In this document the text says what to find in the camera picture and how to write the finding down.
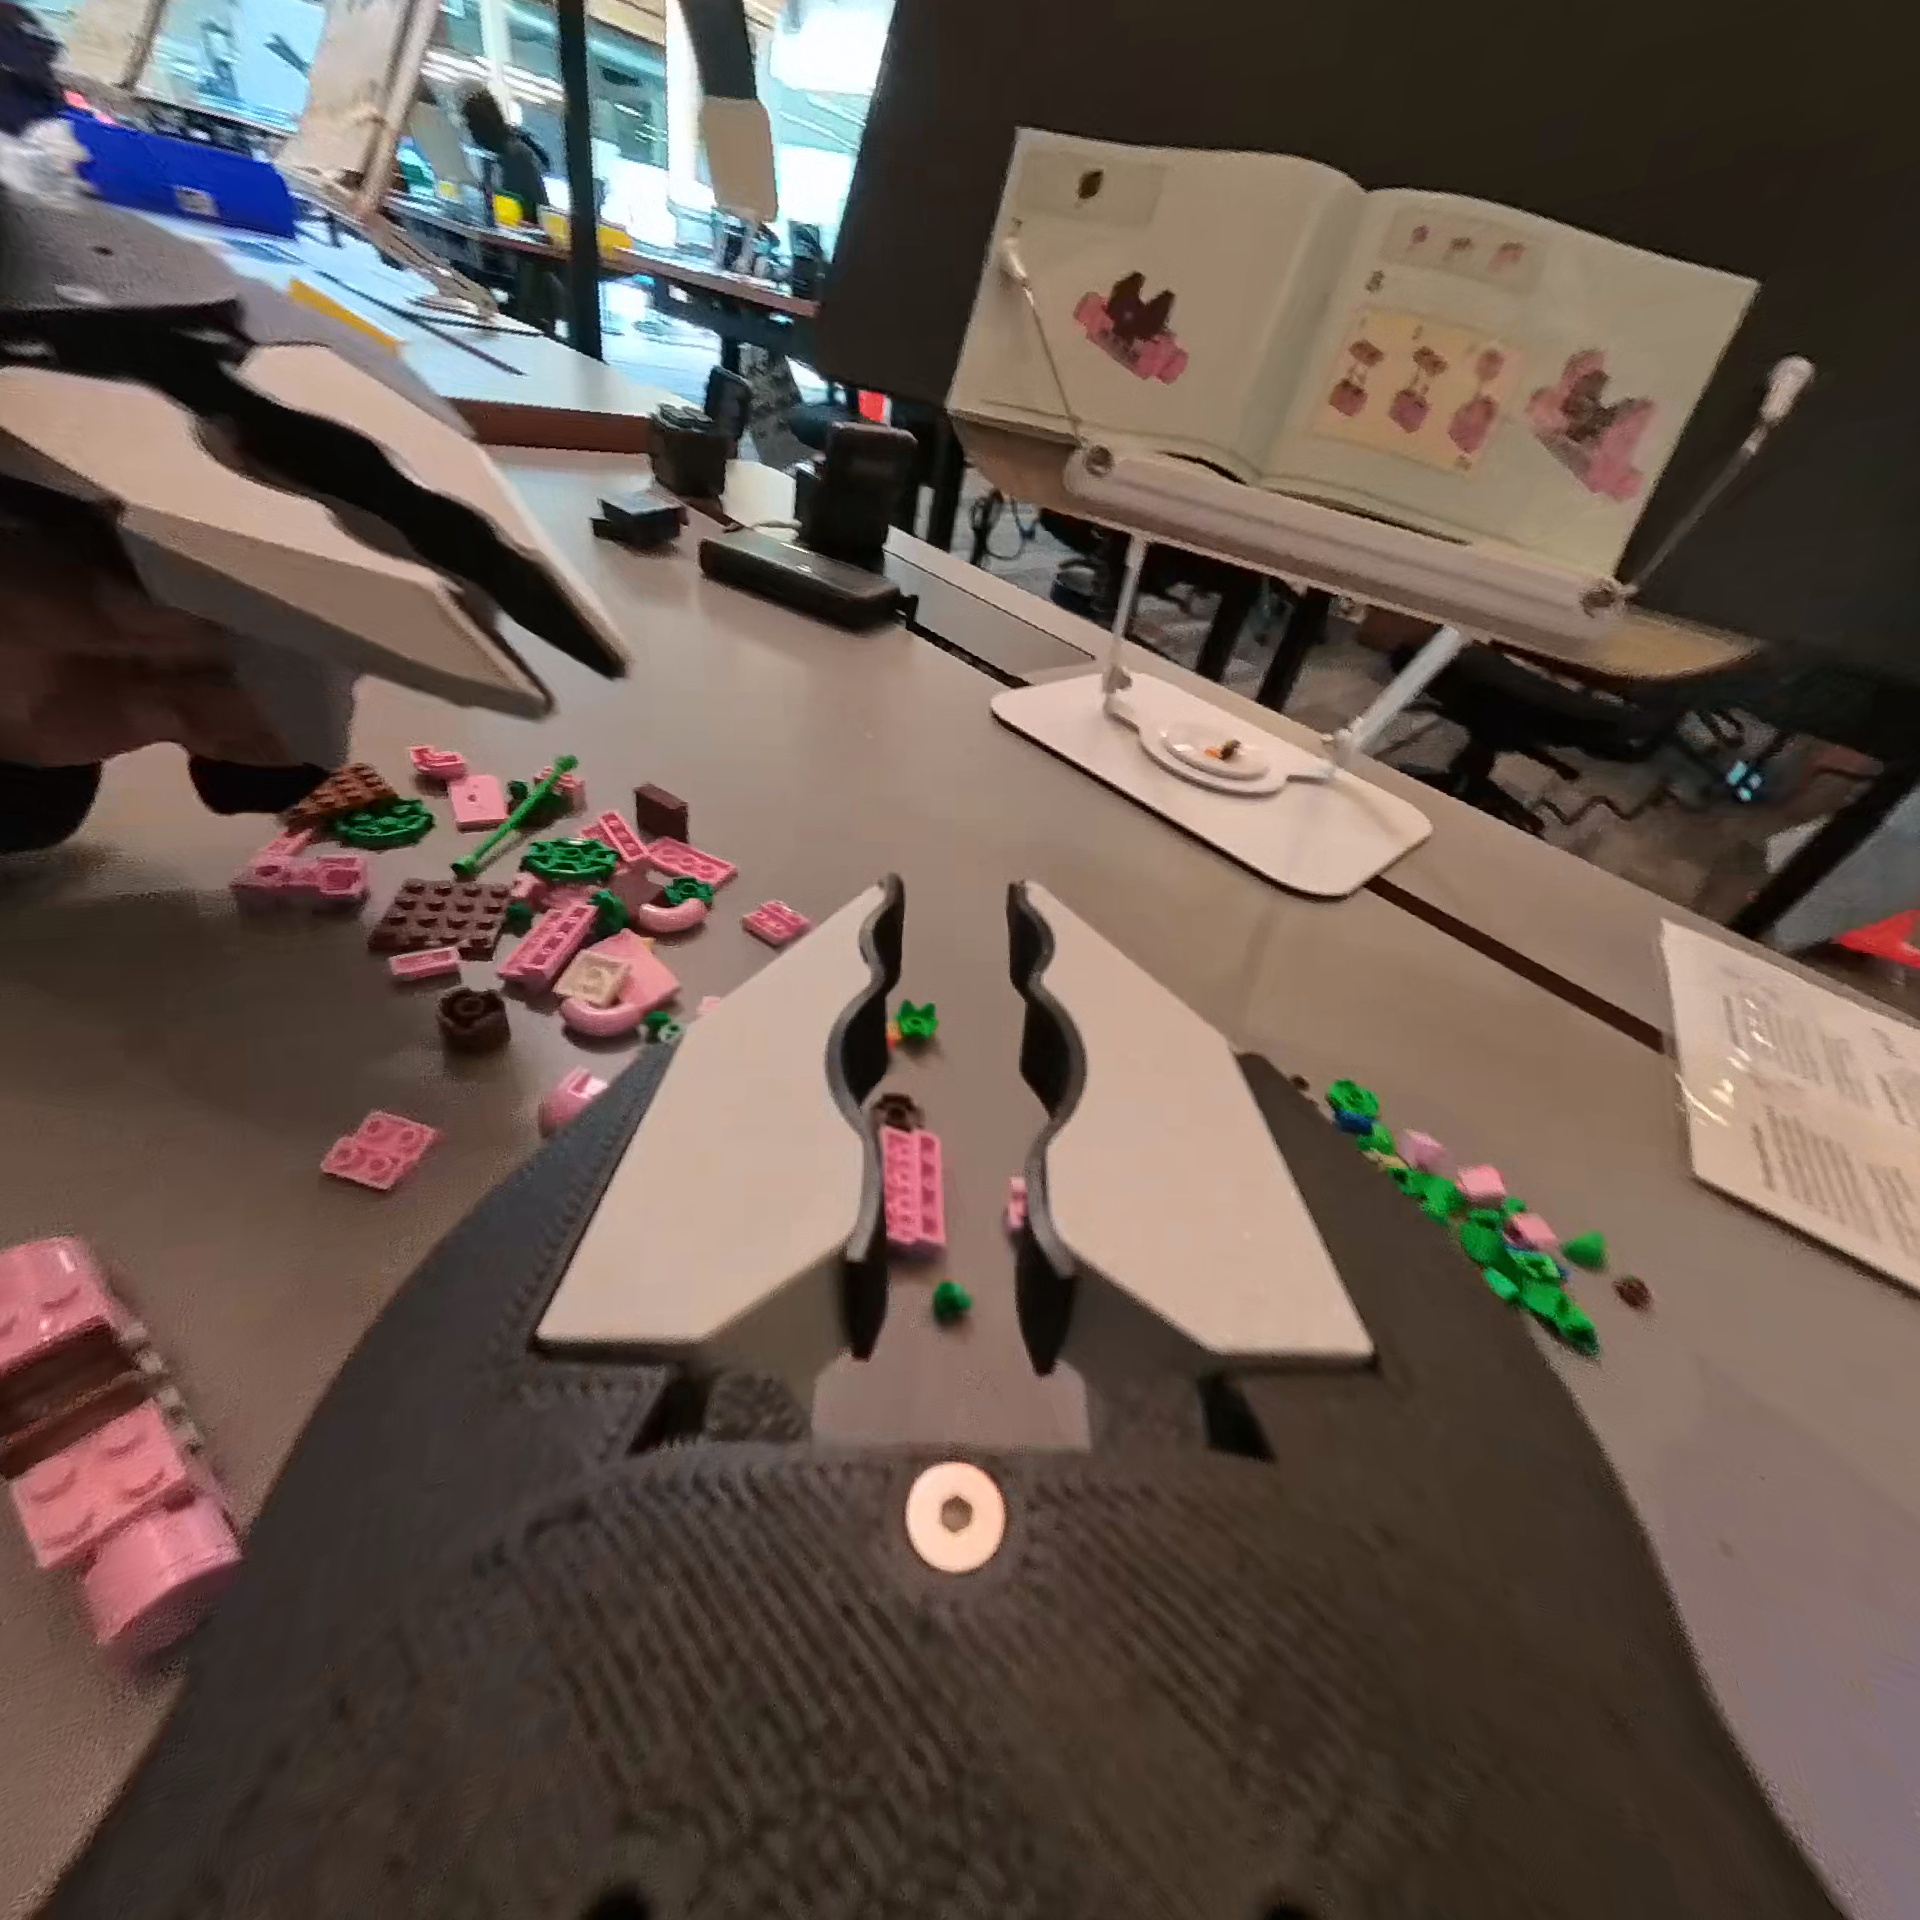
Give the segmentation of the cluster of tiny green pieces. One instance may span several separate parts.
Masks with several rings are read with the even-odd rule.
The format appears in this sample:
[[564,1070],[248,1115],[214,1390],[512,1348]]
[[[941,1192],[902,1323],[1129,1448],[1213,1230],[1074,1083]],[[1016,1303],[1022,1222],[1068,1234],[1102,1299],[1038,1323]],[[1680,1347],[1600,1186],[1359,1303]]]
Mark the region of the cluster of tiny green pieces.
[[1598,1230],[1560,1234],[1489,1161],[1452,1155],[1424,1130],[1386,1124],[1378,1094],[1337,1076],[1316,1094],[1328,1122],[1440,1230],[1479,1282],[1564,1352],[1600,1359],[1600,1328],[1582,1287],[1602,1282],[1625,1310],[1648,1312],[1649,1290],[1616,1265]]

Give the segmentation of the pink long toy plate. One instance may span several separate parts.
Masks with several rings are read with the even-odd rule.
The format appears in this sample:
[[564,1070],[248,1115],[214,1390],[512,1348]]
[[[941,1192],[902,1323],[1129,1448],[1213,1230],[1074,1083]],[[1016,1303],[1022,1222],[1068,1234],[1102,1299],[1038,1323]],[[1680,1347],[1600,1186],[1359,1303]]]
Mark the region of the pink long toy plate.
[[885,1122],[879,1144],[879,1195],[887,1249],[901,1258],[936,1258],[946,1250],[944,1145],[924,1127]]

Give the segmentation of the pink brick assembly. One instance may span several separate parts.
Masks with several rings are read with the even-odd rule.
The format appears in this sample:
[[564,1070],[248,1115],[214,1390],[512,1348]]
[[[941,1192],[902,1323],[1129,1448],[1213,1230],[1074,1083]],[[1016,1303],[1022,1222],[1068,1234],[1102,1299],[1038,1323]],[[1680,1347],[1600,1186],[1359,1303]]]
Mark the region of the pink brick assembly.
[[1,1480],[33,1566],[122,1665],[190,1634],[242,1564],[200,1428],[81,1239],[1,1252]]

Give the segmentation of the white book stand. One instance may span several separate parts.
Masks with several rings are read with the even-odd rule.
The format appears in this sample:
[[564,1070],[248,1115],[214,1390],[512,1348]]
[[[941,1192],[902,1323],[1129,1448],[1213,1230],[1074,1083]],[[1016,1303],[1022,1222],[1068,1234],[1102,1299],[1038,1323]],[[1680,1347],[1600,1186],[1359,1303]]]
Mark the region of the white book stand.
[[[1380,735],[1476,642],[1511,646],[1550,665],[1594,665],[1642,588],[1750,466],[1817,379],[1786,355],[1740,447],[1636,575],[1617,582],[1559,567],[1511,544],[1460,544],[1386,519],[1246,488],[1215,472],[1098,439],[1072,402],[1018,242],[998,240],[993,274],[1022,300],[1025,332],[1072,425],[1063,483],[1087,519],[1108,510],[1132,538],[1108,651],[1095,675],[1029,684],[991,703],[991,719],[1080,776],[1176,825],[1290,894],[1341,900],[1431,840],[1426,815],[1359,778]],[[1180,692],[1125,664],[1122,622],[1145,548],[1184,544],[1297,585],[1434,622],[1438,633],[1359,719],[1311,750],[1268,732],[1234,735],[1213,700]],[[1234,762],[1189,745],[1237,736]]]

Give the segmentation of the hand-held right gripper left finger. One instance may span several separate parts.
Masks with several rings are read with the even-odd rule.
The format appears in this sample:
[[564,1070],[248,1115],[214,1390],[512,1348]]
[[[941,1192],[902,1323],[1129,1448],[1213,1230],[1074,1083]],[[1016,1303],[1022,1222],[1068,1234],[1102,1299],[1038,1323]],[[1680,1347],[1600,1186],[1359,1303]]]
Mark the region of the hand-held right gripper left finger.
[[889,1310],[868,1105],[890,1063],[896,873],[697,1018],[560,1272],[534,1348],[806,1395]]

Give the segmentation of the person's left hand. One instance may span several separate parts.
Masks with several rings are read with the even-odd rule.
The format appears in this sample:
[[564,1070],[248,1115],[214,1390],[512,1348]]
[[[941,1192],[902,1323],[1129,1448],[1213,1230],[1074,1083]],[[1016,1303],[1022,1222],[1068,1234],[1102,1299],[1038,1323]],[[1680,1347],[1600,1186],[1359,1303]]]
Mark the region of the person's left hand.
[[110,521],[4,483],[1,760],[102,764],[156,745],[239,766],[344,764],[353,678],[153,599]]

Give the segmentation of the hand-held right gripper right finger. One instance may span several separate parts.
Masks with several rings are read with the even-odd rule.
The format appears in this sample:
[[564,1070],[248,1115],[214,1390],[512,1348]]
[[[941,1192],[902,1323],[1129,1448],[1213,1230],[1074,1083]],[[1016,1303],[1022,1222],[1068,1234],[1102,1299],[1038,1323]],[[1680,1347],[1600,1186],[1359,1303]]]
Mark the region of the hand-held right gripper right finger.
[[1036,881],[1007,887],[1023,1155],[1014,1310],[1036,1375],[1376,1361],[1226,1039]]

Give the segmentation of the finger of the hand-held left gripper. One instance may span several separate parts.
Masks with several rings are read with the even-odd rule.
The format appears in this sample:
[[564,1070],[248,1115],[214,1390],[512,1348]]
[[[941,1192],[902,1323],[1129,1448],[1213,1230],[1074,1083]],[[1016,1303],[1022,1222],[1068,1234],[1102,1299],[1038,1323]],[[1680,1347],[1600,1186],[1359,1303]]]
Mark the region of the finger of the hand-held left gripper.
[[421,681],[528,681],[509,632],[604,681],[628,675],[597,592],[487,452],[415,398],[296,343],[208,366],[200,401],[254,481],[343,536],[343,571],[378,603],[374,647]]
[[415,560],[218,460],[148,386],[1,374],[4,475],[104,510],[148,596],[255,642],[448,704],[544,719],[548,689]]

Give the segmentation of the pink brown toy bricks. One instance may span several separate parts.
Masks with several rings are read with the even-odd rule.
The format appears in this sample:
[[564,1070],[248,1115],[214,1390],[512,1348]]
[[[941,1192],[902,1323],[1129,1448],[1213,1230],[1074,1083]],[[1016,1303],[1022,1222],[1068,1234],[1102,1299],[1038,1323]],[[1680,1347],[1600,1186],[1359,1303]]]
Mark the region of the pink brown toy bricks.
[[[372,897],[372,856],[421,848],[441,818],[460,835],[478,835],[474,848],[533,785],[500,782],[461,753],[432,744],[415,744],[408,764],[412,792],[399,792],[366,762],[333,769],[233,872],[236,903],[296,908],[312,916],[353,915]],[[478,876],[512,887],[489,960],[469,963],[452,950],[372,954],[390,984],[438,988],[441,995],[498,990],[508,1008],[509,1000],[545,1007],[562,1034],[597,1048],[626,1039],[649,1048],[679,1043],[686,1032],[681,984],[658,945],[701,930],[736,866],[686,840],[686,804],[656,785],[632,790],[630,818],[612,808],[576,832],[545,832],[583,815],[585,804],[583,782],[572,815],[534,828]],[[448,872],[418,879],[452,881]],[[874,1142],[885,1122],[929,1132],[924,1108],[897,1091],[873,1095],[864,1113]],[[366,1193],[390,1193],[421,1169],[436,1139],[424,1121],[372,1111],[327,1145],[320,1176]]]

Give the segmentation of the green toy stick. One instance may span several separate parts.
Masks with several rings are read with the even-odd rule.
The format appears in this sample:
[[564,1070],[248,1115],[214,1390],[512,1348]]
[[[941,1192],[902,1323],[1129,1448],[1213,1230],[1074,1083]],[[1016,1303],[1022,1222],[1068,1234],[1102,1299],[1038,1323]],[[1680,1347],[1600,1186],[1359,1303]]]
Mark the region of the green toy stick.
[[583,782],[577,779],[577,758],[556,758],[541,778],[525,787],[521,798],[509,804],[503,824],[493,825],[487,836],[469,852],[455,857],[448,873],[455,881],[478,881],[493,866],[509,848],[525,842],[534,828],[552,825],[572,815],[580,803]]

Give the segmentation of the laminated instruction sheet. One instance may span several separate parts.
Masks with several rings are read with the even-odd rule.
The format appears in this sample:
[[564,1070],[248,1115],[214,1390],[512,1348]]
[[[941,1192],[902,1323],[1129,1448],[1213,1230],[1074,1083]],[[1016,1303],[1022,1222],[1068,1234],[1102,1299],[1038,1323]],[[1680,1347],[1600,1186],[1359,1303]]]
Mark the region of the laminated instruction sheet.
[[1914,1025],[1680,921],[1660,954],[1694,1176],[1914,1294]]

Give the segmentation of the black office chair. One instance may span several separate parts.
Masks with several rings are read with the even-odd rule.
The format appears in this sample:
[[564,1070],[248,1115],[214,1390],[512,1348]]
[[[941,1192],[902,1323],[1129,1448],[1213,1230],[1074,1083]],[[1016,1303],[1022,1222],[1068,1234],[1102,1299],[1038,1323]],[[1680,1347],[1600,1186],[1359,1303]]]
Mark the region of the black office chair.
[[1544,835],[1542,804],[1521,803],[1498,787],[1502,758],[1519,758],[1574,779],[1567,753],[1607,764],[1642,764],[1680,719],[1671,706],[1564,684],[1485,646],[1460,651],[1418,704],[1458,730],[1463,744],[1441,766],[1408,770],[1409,779],[1530,836]]

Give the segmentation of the black flat box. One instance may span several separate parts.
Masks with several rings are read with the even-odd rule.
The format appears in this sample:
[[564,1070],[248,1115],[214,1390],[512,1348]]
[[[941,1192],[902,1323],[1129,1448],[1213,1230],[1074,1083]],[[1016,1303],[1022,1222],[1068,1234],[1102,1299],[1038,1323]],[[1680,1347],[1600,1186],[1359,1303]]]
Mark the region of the black flat box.
[[701,540],[700,569],[717,585],[841,633],[871,633],[896,622],[902,610],[901,590],[881,571],[767,530],[736,528]]

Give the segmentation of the pale green instruction booklet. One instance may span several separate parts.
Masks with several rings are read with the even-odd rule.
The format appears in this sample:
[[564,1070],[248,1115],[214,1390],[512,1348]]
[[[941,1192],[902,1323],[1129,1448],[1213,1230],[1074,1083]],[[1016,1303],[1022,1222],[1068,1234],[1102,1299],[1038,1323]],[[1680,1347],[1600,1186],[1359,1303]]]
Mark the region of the pale green instruction booklet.
[[1306,159],[1023,129],[948,409],[1600,576],[1757,291]]

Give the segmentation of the large brown toy plate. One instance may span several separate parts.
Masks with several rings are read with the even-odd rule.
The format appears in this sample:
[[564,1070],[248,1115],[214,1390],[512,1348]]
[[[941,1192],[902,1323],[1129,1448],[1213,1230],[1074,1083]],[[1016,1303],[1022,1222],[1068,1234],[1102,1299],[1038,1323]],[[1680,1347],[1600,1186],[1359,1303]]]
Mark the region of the large brown toy plate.
[[404,881],[368,929],[376,955],[452,950],[489,960],[505,929],[512,887],[495,881]]

